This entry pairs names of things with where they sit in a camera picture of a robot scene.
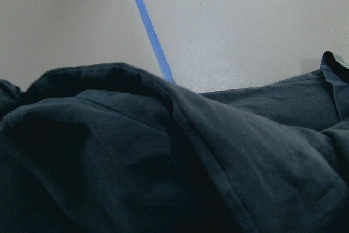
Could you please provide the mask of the black printed t-shirt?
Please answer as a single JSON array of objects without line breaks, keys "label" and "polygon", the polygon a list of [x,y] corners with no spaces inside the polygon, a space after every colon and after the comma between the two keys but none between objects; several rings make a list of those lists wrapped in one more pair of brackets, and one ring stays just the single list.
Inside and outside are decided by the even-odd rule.
[{"label": "black printed t-shirt", "polygon": [[3,80],[1,232],[348,232],[348,60],[203,94],[123,63]]}]

